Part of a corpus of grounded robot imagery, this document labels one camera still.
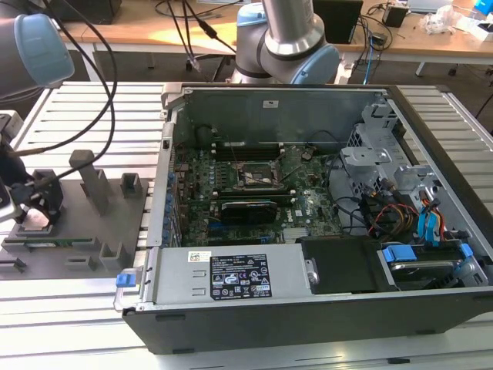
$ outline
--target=blue latch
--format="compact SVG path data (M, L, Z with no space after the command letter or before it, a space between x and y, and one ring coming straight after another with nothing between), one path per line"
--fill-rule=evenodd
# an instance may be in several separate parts
M416 261L418 258L414 254L413 247L409 244L392 244L383 249L387 262Z
M466 243L461 244L461 251L462 251L462 254L464 255L464 258L467 258L467 257L474 255L471 247L469 247L469 244L466 244Z
M116 277L117 288L133 288L136 286L136 276L134 274L119 274Z

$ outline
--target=electronic device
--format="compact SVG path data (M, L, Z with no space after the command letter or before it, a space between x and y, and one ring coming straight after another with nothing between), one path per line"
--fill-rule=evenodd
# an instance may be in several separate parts
M409 7L403 5L387 5L384 15L382 16L382 22L387 27L399 28L402 26L404 18L409 12Z
M110 25L116 17L122 0L67 0L68 3L84 15L92 24ZM80 17L64 2L52 0L55 14L64 22L80 22Z
M493 23L482 22L470 27L469 33L481 41L493 41Z
M493 216L399 88L172 82L163 108L146 263L115 300L151 352L441 333L493 311Z
M442 6L450 5L452 0L407 0L413 13L436 13Z
M484 15L493 12L493 1L492 0L477 0L475 3L475 9L483 13Z
M332 44L351 44L363 0L314 0L315 14L325 24L325 38Z

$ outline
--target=desk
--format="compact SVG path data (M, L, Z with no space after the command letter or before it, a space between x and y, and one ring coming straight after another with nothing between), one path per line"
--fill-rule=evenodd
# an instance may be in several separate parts
M379 2L381 0L366 0L362 12L366 13L368 8ZM454 3L463 8L471 8L474 1L455 0ZM112 25L98 25L97 29L114 51L183 53L184 50L173 20L157 14L154 11L155 4L155 2L145 0L123 0L114 23ZM194 4L193 6L199 12L211 8L211 5ZM218 12L222 17L208 20L208 22L214 26L224 41L235 45L238 7L231 6L220 9ZM374 17L381 19L382 13L379 11ZM491 63L493 42L479 42L473 36L458 30L454 35L426 35L418 26L421 17L422 15L410 14L405 18L402 27L392 29L394 41L392 46L382 53L382 60L482 65ZM231 53L225 46L204 35L195 22L191 22L191 26L191 38L195 53L224 55ZM376 22L370 21L370 27L374 32L387 33ZM90 29L86 29L82 34L82 47L89 52L95 62L97 60L93 53L106 50ZM362 28L357 27L351 44L336 45L336 47L342 58L336 83L347 83L352 65L364 48ZM97 76L92 70L88 69L88 73L92 81L97 81Z
M380 1L367 0L361 10L362 14L373 5ZM455 0L455 5L462 8L472 8L472 0ZM468 12L455 8L455 11L467 15ZM383 11L373 15L373 18L381 20ZM458 63L458 64L491 64L493 58L493 42L479 42L474 36L466 32L457 30L455 34L444 33L439 35L427 35L420 28L419 21L423 15L409 14L404 19L399 29L391 28L394 41L391 47L381 54L381 60L390 60L395 62L421 62L420 68L424 62L435 63ZM376 22L369 20L370 29L373 32L380 32L388 35L385 28ZM339 70L337 71L337 83L347 83L354 62L359 58L364 44L364 34L361 27L357 27L354 33L353 43L358 52L347 50L337 46L342 57Z

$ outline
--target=gray robot arm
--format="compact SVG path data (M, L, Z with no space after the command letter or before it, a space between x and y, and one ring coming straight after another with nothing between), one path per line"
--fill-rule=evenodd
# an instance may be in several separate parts
M325 40L312 0L263 0L238 12L233 83L326 83L339 52Z
M19 1L0 2L0 99L62 81L74 73L52 21L25 15Z

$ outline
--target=metal slotted platform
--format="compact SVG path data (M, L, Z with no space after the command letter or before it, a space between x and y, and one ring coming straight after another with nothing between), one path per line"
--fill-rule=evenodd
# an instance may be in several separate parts
M144 178L152 179L155 176L162 125L159 118L161 86L162 83L119 84L116 94L116 140L109 154L97 164L105 169L108 177L119 178L121 173L130 169ZM405 87L403 90L404 93L414 90L410 94L425 91L435 95L437 91L423 87ZM437 102L454 99L453 96L434 98ZM61 89L46 90L26 120L24 131L15 144L18 148L26 148L59 141L87 124L105 100L102 87L97 82L67 82ZM446 113L440 110L447 109L446 104L425 100L426 103L417 103L417 109L425 109L421 114ZM458 119L452 122L454 125L461 124ZM67 167L71 150L82 147L97 151L104 145L108 133L109 115L106 115L91 133L76 144L50 154L34 156L26 163L29 169L41 165L54 167L55 171L60 172ZM474 153L473 146L482 145L480 140L445 141L444 145L449 147L458 145L458 153ZM468 176L472 181L493 183L493 171L486 180L475 178L477 174ZM152 194L153 183L146 202L147 211ZM143 214L140 247L145 244L148 216L147 213ZM0 224L0 240L11 226L12 223ZM134 265L142 265L143 258L144 252L137 252ZM114 279L0 281L0 368L377 369L402 368L403 365L389 365L387 359L408 358L411 363L405 365L406 368L445 370L490 368L493 362L493 314L479 316L443 335L155 356L146 350L120 314L113 310L114 292Z
M400 86L485 206L493 213L493 139L449 92L434 86ZM426 159L409 134L404 137L420 163Z

